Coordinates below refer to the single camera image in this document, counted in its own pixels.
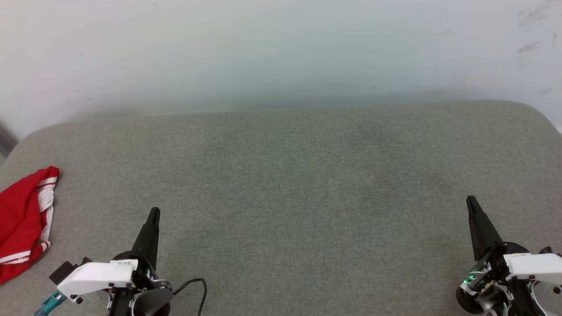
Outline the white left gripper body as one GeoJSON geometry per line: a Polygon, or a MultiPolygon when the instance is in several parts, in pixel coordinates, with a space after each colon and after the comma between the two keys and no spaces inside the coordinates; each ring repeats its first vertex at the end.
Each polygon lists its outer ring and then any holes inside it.
{"type": "Polygon", "coordinates": [[[145,261],[133,258],[131,251],[118,254],[110,262],[94,262],[87,257],[80,264],[66,261],[56,269],[56,302],[80,304],[82,296],[100,292],[111,304],[119,289],[132,290],[135,301],[155,291],[152,271],[145,261]]]}

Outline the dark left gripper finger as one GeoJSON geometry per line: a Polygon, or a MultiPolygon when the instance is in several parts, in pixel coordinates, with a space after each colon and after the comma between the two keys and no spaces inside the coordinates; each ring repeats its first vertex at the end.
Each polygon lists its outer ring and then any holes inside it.
{"type": "Polygon", "coordinates": [[[133,258],[145,261],[153,269],[157,267],[160,215],[158,207],[151,208],[131,250],[133,258]]]}

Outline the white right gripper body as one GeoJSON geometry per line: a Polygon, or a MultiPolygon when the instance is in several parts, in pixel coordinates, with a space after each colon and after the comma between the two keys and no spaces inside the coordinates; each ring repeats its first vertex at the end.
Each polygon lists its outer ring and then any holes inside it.
{"type": "Polygon", "coordinates": [[[538,281],[552,286],[562,284],[562,258],[546,246],[538,254],[532,254],[523,246],[504,242],[492,264],[494,274],[500,281],[518,280],[538,281]]]}

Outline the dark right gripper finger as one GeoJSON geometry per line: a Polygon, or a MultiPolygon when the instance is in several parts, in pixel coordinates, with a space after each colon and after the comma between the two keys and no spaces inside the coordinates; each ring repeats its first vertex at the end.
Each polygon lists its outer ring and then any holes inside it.
{"type": "Polygon", "coordinates": [[[466,198],[466,206],[474,260],[487,259],[490,262],[499,262],[505,251],[503,239],[483,211],[476,196],[469,195],[466,198]]]}

